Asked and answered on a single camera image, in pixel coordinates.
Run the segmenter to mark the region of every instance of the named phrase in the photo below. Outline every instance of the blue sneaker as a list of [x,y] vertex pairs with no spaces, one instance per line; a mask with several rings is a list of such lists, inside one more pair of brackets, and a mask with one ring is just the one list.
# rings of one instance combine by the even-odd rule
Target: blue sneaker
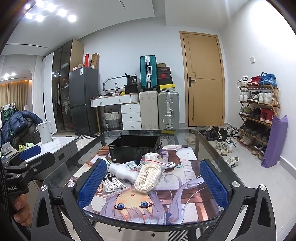
[[259,85],[272,85],[273,87],[277,88],[276,77],[274,74],[267,74],[262,72],[260,77],[262,79],[258,81]]

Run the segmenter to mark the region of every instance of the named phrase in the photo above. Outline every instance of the human hand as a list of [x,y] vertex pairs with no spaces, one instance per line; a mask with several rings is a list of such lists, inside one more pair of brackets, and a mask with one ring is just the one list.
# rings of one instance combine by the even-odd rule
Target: human hand
[[14,214],[13,218],[22,226],[29,226],[32,223],[32,214],[30,213],[30,206],[27,203],[27,198],[27,194],[22,194],[14,201],[14,206],[19,212]]

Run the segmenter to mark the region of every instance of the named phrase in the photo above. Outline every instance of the water bottle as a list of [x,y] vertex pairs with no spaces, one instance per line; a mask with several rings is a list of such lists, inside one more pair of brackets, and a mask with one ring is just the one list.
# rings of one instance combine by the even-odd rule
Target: water bottle
[[119,91],[118,91],[118,85],[117,85],[117,83],[115,83],[114,89],[115,89],[115,94],[116,94],[116,95],[119,95]]

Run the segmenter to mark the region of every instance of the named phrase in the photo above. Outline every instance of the wooden door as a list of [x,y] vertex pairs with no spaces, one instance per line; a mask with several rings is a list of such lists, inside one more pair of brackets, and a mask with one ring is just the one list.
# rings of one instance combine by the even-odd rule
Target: wooden door
[[224,125],[224,81],[216,36],[183,33],[183,40],[188,126]]

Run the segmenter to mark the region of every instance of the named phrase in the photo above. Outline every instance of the light bulb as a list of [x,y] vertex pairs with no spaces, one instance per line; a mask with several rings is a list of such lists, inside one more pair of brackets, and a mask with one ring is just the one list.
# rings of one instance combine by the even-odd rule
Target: light bulb
[[44,7],[44,2],[42,1],[42,0],[37,0],[36,1],[36,5],[38,6],[38,7]]
[[75,15],[69,15],[69,16],[68,16],[68,21],[69,21],[69,22],[75,22],[76,19],[77,19],[77,18],[76,18]]
[[26,10],[28,10],[30,7],[31,7],[31,5],[30,5],[29,3],[27,3],[27,4],[25,5],[25,9],[26,9]]
[[49,3],[47,4],[46,9],[50,12],[53,12],[56,9],[56,5]]
[[57,12],[58,15],[62,16],[62,17],[65,17],[67,15],[67,11],[63,8],[61,8],[58,12]]
[[27,19],[32,19],[33,18],[33,15],[32,15],[32,13],[26,13],[26,18]]
[[43,19],[44,19],[44,17],[43,17],[41,14],[38,14],[38,15],[36,16],[36,21],[38,21],[38,22],[42,22]]

